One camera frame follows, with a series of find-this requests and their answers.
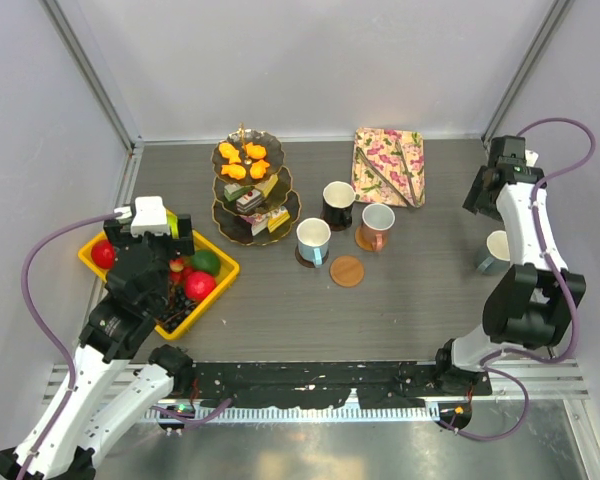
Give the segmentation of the grey mug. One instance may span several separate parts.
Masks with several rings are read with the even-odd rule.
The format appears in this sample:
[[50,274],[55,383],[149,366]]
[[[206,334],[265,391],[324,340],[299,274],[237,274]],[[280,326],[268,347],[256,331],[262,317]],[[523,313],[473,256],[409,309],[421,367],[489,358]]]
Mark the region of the grey mug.
[[483,275],[497,275],[510,267],[509,245],[504,230],[491,232],[476,252],[474,266]]

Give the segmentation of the chocolate cherry cake slice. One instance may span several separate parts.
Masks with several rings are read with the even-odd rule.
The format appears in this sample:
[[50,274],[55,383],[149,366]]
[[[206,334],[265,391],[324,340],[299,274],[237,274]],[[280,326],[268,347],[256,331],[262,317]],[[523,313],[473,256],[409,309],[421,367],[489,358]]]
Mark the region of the chocolate cherry cake slice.
[[247,214],[258,207],[264,200],[265,198],[259,190],[252,189],[235,201],[235,207],[240,214]]

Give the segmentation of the floral rectangular tray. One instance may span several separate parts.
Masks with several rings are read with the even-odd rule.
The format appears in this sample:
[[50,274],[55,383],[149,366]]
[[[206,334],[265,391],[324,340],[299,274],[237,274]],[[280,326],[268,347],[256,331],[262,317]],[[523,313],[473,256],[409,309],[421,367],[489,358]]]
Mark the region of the floral rectangular tray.
[[424,139],[419,132],[360,127],[351,185],[361,203],[420,208],[425,204]]

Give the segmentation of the cream cake slice with kiwi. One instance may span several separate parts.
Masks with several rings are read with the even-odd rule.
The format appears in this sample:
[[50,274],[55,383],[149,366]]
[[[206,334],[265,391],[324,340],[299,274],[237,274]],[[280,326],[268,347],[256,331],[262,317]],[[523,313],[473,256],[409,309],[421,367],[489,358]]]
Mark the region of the cream cake slice with kiwi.
[[262,193],[264,198],[268,198],[277,183],[278,175],[272,174],[267,180],[260,182],[257,185],[257,189]]

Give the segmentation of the yellow triangle cake slice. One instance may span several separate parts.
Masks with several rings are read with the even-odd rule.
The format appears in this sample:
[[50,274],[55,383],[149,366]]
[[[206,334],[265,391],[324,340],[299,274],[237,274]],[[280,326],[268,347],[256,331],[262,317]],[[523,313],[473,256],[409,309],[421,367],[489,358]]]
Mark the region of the yellow triangle cake slice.
[[291,218],[291,215],[286,207],[280,206],[269,213],[267,221],[267,230],[269,233],[273,233],[285,222]]

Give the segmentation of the pink mug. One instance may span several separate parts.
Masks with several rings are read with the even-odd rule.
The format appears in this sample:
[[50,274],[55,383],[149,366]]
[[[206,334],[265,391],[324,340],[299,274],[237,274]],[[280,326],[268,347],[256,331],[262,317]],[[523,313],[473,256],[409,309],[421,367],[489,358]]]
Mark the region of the pink mug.
[[372,203],[361,214],[361,224],[355,237],[363,237],[373,244],[376,252],[381,251],[388,242],[388,236],[395,223],[394,211],[387,205]]

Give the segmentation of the dark wooden coaster top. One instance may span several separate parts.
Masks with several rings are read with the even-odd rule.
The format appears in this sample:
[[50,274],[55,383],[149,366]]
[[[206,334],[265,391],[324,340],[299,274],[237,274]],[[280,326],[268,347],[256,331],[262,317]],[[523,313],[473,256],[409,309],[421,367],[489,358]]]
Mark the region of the dark wooden coaster top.
[[302,265],[302,266],[304,266],[304,267],[306,267],[306,268],[310,268],[310,269],[314,269],[314,268],[319,268],[319,267],[321,267],[322,265],[324,265],[324,264],[326,263],[326,261],[327,261],[327,260],[328,260],[328,258],[329,258],[329,253],[327,252],[327,253],[326,253],[326,254],[325,254],[323,257],[322,257],[322,259],[321,259],[321,260],[322,260],[322,264],[321,264],[320,266],[318,266],[318,267],[317,267],[317,266],[316,266],[316,265],[315,265],[315,264],[314,264],[312,261],[305,260],[305,259],[302,257],[302,255],[300,254],[300,251],[298,250],[298,248],[296,248],[296,249],[294,250],[294,255],[295,255],[295,259],[296,259],[296,261],[297,261],[297,262],[298,262],[300,265]]

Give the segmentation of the light blue mug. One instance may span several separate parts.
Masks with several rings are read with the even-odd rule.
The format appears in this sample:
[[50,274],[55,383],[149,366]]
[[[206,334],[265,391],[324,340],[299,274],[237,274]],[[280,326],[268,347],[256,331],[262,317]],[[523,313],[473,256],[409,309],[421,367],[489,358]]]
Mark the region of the light blue mug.
[[319,268],[328,255],[331,229],[320,218],[307,218],[296,229],[297,250],[300,258]]

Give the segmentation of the light wooden coaster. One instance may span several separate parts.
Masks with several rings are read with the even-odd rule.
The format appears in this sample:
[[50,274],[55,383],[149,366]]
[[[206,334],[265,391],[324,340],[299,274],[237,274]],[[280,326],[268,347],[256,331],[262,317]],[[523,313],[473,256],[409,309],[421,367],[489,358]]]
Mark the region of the light wooden coaster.
[[369,251],[369,252],[376,252],[376,249],[374,248],[373,244],[370,242],[367,242],[363,237],[356,236],[355,241],[356,241],[356,244],[361,249],[363,249],[365,251]]

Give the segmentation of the black mug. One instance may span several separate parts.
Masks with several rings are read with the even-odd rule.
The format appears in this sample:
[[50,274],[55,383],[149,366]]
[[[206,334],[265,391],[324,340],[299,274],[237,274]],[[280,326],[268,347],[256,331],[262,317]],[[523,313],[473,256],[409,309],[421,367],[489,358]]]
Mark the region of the black mug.
[[321,218],[327,224],[352,225],[352,210],[355,202],[353,187],[346,182],[333,181],[322,193]]

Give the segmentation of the medium brown wooden coaster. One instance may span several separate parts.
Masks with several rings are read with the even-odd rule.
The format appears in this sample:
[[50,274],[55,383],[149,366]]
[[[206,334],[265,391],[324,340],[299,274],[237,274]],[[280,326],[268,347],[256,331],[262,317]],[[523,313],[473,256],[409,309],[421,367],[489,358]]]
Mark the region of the medium brown wooden coaster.
[[362,262],[350,255],[337,257],[329,269],[332,280],[339,286],[352,288],[361,283],[365,276]]

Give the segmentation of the round wooden coaster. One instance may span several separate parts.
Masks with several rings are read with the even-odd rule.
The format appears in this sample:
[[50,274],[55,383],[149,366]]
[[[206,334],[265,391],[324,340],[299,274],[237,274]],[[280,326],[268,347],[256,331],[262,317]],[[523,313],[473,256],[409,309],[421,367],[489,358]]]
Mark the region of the round wooden coaster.
[[349,228],[351,228],[351,224],[349,224],[349,225],[328,224],[328,225],[332,232],[341,232],[341,231],[345,231],[345,230],[348,230]]

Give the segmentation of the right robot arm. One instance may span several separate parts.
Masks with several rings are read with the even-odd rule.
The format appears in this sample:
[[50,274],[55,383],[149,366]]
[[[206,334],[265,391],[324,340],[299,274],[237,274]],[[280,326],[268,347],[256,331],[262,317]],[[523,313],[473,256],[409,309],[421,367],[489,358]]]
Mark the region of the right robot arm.
[[510,266],[486,300],[481,324],[437,351],[432,382],[445,394],[468,391],[488,362],[503,354],[531,358],[576,330],[586,282],[558,252],[545,175],[528,164],[525,146],[522,137],[494,138],[463,203],[465,210],[503,223]]

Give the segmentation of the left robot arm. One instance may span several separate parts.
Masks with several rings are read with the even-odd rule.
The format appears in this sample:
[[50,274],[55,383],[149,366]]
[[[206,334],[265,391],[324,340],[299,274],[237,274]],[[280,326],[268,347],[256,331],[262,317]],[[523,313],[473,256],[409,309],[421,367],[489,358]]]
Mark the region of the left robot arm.
[[29,435],[0,451],[5,479],[92,479],[102,459],[136,419],[167,394],[186,396],[192,360],[181,350],[154,350],[134,384],[107,406],[110,385],[135,357],[170,304],[170,261],[194,252],[191,218],[166,209],[135,207],[100,217],[116,257],[104,280],[105,297],[89,314],[78,346],[64,354],[69,371]]

